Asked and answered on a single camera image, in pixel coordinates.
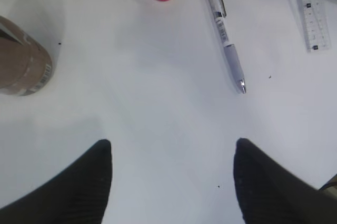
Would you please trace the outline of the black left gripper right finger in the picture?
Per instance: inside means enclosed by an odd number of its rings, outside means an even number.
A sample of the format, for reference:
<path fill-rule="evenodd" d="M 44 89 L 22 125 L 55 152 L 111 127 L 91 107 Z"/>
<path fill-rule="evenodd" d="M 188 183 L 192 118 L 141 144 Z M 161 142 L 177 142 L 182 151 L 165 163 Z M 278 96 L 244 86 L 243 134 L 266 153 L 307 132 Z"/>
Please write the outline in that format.
<path fill-rule="evenodd" d="M 336 223 L 336 177 L 315 189 L 240 138 L 233 178 L 245 223 Z"/>

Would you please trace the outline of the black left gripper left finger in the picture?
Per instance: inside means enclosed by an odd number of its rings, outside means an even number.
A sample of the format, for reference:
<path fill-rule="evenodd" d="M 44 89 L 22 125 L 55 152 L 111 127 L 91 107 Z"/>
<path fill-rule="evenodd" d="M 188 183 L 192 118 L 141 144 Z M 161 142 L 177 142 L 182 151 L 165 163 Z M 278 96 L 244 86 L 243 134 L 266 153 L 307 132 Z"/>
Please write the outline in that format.
<path fill-rule="evenodd" d="M 102 223 L 112 178 L 111 142 L 102 139 L 50 181 L 1 208 L 1 223 Z"/>

